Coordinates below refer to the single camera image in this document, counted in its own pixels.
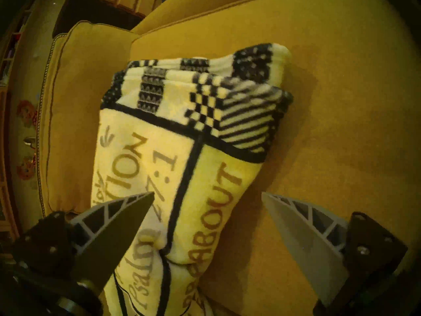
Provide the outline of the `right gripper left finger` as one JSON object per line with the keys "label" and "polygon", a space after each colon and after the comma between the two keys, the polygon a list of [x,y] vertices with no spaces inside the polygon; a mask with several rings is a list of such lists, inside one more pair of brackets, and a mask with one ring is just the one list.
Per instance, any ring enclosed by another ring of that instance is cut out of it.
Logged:
{"label": "right gripper left finger", "polygon": [[88,283],[99,294],[154,198],[146,192],[100,203],[70,221],[62,211],[48,215],[13,243],[16,272],[54,293]]}

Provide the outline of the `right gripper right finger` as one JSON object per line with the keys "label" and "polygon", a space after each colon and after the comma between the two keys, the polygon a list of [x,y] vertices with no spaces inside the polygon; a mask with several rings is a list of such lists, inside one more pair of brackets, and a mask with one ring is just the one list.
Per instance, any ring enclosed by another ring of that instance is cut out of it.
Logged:
{"label": "right gripper right finger", "polygon": [[349,221],[312,203],[261,200],[318,297],[315,307],[368,307],[388,289],[408,247],[367,214]]}

